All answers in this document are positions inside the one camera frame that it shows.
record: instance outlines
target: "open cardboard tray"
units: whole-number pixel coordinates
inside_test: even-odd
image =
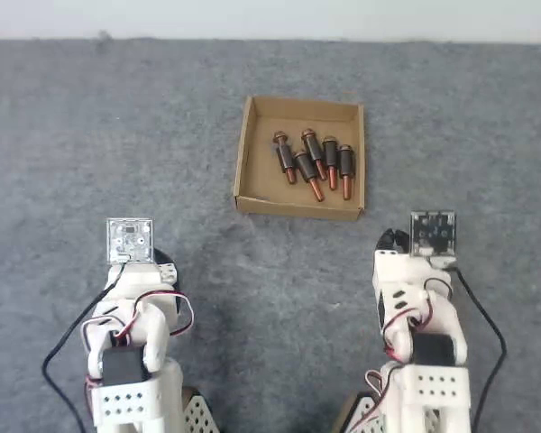
[[[320,143],[326,135],[333,135],[339,145],[353,147],[356,169],[350,200],[343,200],[341,180],[336,191],[328,188],[328,181],[319,181],[325,194],[321,203],[315,200],[300,172],[297,184],[288,184],[272,137],[276,131],[284,131],[292,151],[300,151],[304,149],[300,135],[305,128],[314,129]],[[282,97],[247,98],[234,181],[234,200],[239,211],[354,221],[364,210],[365,173],[361,105]]]

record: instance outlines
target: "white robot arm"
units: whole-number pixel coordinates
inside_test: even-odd
[[[453,269],[454,239],[453,212],[414,212],[410,234],[389,229],[377,243],[372,285],[391,361],[365,374],[372,392],[347,402],[334,433],[471,433],[467,343],[446,271]],[[500,339],[490,381],[506,354]]]
[[[47,356],[44,377],[72,410],[80,431],[86,432],[47,367],[94,306],[80,334],[87,352],[85,397],[98,433],[218,433],[205,399],[197,390],[183,388],[180,365],[167,357],[170,336],[192,326],[194,311],[178,291],[174,263],[153,247],[152,221],[108,219],[107,246],[111,268],[105,289]],[[180,327],[182,300],[188,322]]]

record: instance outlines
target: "copper bolt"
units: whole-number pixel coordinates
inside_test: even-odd
[[[272,137],[272,141],[277,144],[277,156],[279,157],[280,169],[287,175],[287,181],[290,185],[297,183],[297,172],[295,171],[295,162],[292,159],[290,146],[287,144],[287,135],[282,131],[277,131]]]
[[[328,186],[331,191],[336,189],[336,167],[328,168]]]
[[[350,200],[352,192],[352,179],[351,176],[343,176],[343,198],[345,200]]]
[[[318,177],[321,178],[321,180],[326,180],[326,170],[323,162],[321,160],[316,160],[315,164],[316,171],[318,171]]]
[[[338,141],[332,135],[328,135],[323,140],[323,148],[325,150],[325,163],[328,167],[328,186],[334,191],[336,189],[336,176],[338,170],[338,156],[337,156]]]
[[[289,181],[289,184],[294,185],[297,183],[297,173],[294,169],[288,168],[285,170],[287,173],[287,180]]]
[[[274,141],[278,145],[281,145],[281,144],[286,144],[288,138],[289,136],[283,133],[282,131],[277,131],[276,133],[274,133],[274,137],[272,137],[272,141]]]
[[[310,188],[312,188],[313,192],[315,193],[316,201],[323,201],[325,196],[323,195],[323,191],[321,191],[321,187],[318,186],[316,178],[309,179],[308,183],[310,184]]]
[[[325,196],[323,195],[323,191],[321,191],[321,188],[318,185],[318,181],[316,180],[316,166],[310,160],[308,153],[297,152],[295,153],[294,158],[295,162],[298,165],[298,169],[300,170],[300,174],[302,175],[305,182],[308,183],[310,185],[310,188],[313,190],[316,201],[323,201],[325,199]]]
[[[354,177],[354,152],[351,146],[339,148],[339,175],[343,179],[343,198],[350,200],[353,194],[352,185]]]
[[[323,150],[321,149],[321,146],[318,144],[315,131],[313,131],[310,128],[307,128],[303,131],[300,138],[305,144],[305,148],[307,149],[308,155],[310,156],[311,160],[313,160],[313,162],[316,165],[316,171],[318,171],[318,177],[321,178],[321,180],[326,180],[326,170],[325,170],[325,165],[323,164],[323,157],[324,157]]]

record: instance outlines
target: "white plastic bracket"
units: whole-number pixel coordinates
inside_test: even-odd
[[[202,395],[190,399],[184,410],[186,433],[219,433],[215,419]]]

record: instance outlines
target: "black wire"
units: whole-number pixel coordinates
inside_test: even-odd
[[[453,298],[453,288],[449,285],[449,283],[445,280],[441,280],[440,278],[436,278],[436,277],[431,277],[431,278],[427,278],[425,280],[425,282],[423,283],[423,288],[426,290],[426,284],[430,281],[439,281],[439,282],[442,282],[446,288],[449,290],[449,294],[447,296],[447,299],[451,300]]]
[[[489,389],[491,385],[493,384],[493,381],[495,380],[495,376],[499,372],[501,366],[503,365],[503,362],[505,361],[505,358],[507,357],[507,342],[505,341],[505,337],[503,336],[503,334],[501,334],[501,331],[499,330],[497,325],[495,325],[495,322],[493,321],[491,316],[489,316],[489,313],[487,313],[487,311],[481,305],[477,297],[475,297],[474,293],[469,287],[469,284],[467,284],[467,281],[463,277],[461,270],[459,270],[459,268],[454,268],[454,271],[457,272],[457,277],[459,277],[461,284],[463,285],[463,287],[465,287],[465,290],[467,291],[467,294],[469,295],[469,298],[471,299],[472,303],[475,304],[475,307],[477,307],[477,309],[481,312],[481,315],[485,318],[487,323],[489,323],[489,325],[491,326],[491,329],[493,330],[493,332],[497,335],[497,338],[499,339],[500,346],[501,346],[501,355],[499,356],[497,363],[491,370],[491,373],[489,374],[487,381],[485,381],[485,384],[483,385],[483,389],[481,391],[481,397],[479,398],[479,403],[477,404],[477,408],[475,409],[475,416],[472,421],[472,433],[478,433],[479,420],[481,419],[483,406],[485,405],[485,401],[487,400],[487,394],[489,393]]]
[[[60,349],[66,344],[68,341],[70,334],[72,334],[72,331],[76,329],[76,327],[80,324],[82,319],[88,314],[88,312],[98,303],[100,302],[110,290],[112,290],[114,287],[116,287],[116,284],[120,280],[120,277],[123,276],[124,267],[126,266],[126,263],[123,263],[122,267],[120,268],[120,271],[118,272],[118,275],[116,276],[115,281],[110,284],[106,289],[102,290],[100,293],[96,295],[94,299],[88,304],[88,306],[78,315],[78,317],[72,322],[72,324],[69,326],[69,328],[66,330],[64,335],[60,338],[60,341],[50,350],[50,352],[46,355],[44,358],[44,361],[42,362],[42,376],[44,376],[44,380],[46,383],[59,395],[59,397],[66,403],[68,408],[70,409],[70,412],[72,412],[72,415],[74,416],[74,419],[76,420],[78,424],[78,429],[80,430],[80,433],[86,433],[86,429],[84,427],[84,423],[82,422],[82,419],[80,418],[80,414],[78,413],[78,410],[76,409],[76,406],[74,406],[74,403],[70,401],[70,399],[67,397],[67,395],[64,393],[64,391],[52,380],[48,373],[48,365],[50,364],[50,361],[54,356],[58,354]]]

